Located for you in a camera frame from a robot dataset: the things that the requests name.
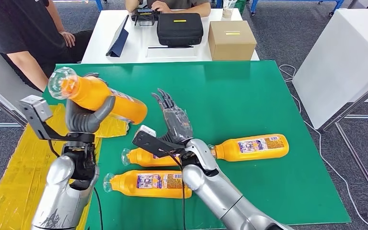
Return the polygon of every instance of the black case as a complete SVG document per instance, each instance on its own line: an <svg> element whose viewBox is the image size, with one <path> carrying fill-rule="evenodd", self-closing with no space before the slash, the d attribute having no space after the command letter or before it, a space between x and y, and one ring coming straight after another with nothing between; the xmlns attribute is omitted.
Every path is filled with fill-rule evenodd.
<svg viewBox="0 0 368 230"><path fill-rule="evenodd" d="M157 36L163 46L190 46L201 43L204 29L198 13L162 13Z"/></svg>

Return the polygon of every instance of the brown box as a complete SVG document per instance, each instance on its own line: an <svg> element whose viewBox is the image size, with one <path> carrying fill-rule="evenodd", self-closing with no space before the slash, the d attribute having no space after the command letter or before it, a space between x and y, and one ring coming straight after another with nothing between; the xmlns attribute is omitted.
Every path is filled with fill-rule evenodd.
<svg viewBox="0 0 368 230"><path fill-rule="evenodd" d="M250 60L256 39L247 21L213 21L209 24L212 60Z"/></svg>

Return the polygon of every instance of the green table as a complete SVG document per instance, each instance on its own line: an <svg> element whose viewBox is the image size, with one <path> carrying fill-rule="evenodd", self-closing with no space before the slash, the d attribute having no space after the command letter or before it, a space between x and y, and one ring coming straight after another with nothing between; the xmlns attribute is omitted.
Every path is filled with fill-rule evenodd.
<svg viewBox="0 0 368 230"><path fill-rule="evenodd" d="M83 75L99 72L109 86L143 101L149 109L143 124L159 135L166 126L151 92L161 88L187 111L194 137L209 144L230 138L280 133L289 142L279 159L226 162L222 171L255 206L285 224L346 223L350 218L274 61L180 62L152 64L69 65ZM49 104L57 104L45 92ZM105 230L182 229L180 199L129 197L105 193L107 173L122 174L138 165L123 166L123 148L138 126L125 137L102 141L96 185ZM187 229L224 228L193 194L186 200ZM92 199L86 229L100 229L98 204Z"/></svg>

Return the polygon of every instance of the person's hand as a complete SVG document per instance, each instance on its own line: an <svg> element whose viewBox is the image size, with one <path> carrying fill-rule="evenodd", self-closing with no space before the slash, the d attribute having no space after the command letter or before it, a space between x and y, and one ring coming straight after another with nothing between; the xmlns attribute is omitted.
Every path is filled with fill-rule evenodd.
<svg viewBox="0 0 368 230"><path fill-rule="evenodd" d="M170 10L169 6L162 1L155 1L152 5L151 5L151 9L154 11L159 11L159 12L163 12L163 13L171 13L172 10Z"/></svg>
<svg viewBox="0 0 368 230"><path fill-rule="evenodd" d="M75 37L69 32L65 31L59 31L59 33L63 36L64 40L66 40L66 46L67 47L73 47L75 46Z"/></svg>

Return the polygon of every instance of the bottle label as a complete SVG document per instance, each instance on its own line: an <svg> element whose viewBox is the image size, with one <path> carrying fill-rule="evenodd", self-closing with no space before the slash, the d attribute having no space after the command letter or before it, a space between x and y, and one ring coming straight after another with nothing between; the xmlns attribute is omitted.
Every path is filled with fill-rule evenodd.
<svg viewBox="0 0 368 230"><path fill-rule="evenodd" d="M248 154L252 152L259 152L265 150L273 150L284 147L283 141L277 137L268 138L257 138L251 140L238 141L239 150L243 154Z"/></svg>
<svg viewBox="0 0 368 230"><path fill-rule="evenodd" d="M162 188L161 177L158 174L139 174L137 188Z"/></svg>
<svg viewBox="0 0 368 230"><path fill-rule="evenodd" d="M182 188L181 173L159 174L141 173L138 175L137 188Z"/></svg>
<svg viewBox="0 0 368 230"><path fill-rule="evenodd" d="M174 156L174 157L178 157L178 156L180 156L180 154L175 153L175 154L173 154L173 156ZM153 159L164 159L165 157L158 157L158 156L156 156L156 155L153 155Z"/></svg>
<svg viewBox="0 0 368 230"><path fill-rule="evenodd" d="M109 90L110 90L110 91L112 92L112 94L114 94L115 96L119 96L119 97L122 97L122 98L126 98L126 99L128 99L128 100L130 100L130 101L134 102L133 98L132 98L131 96L129 96L129 95L126 95L126 94L124 94L124 93L122 93L122 92L116 91L116 90L111 89L111 88L109 88Z"/></svg>
<svg viewBox="0 0 368 230"><path fill-rule="evenodd" d="M166 174L163 177L163 188L182 188L181 173Z"/></svg>

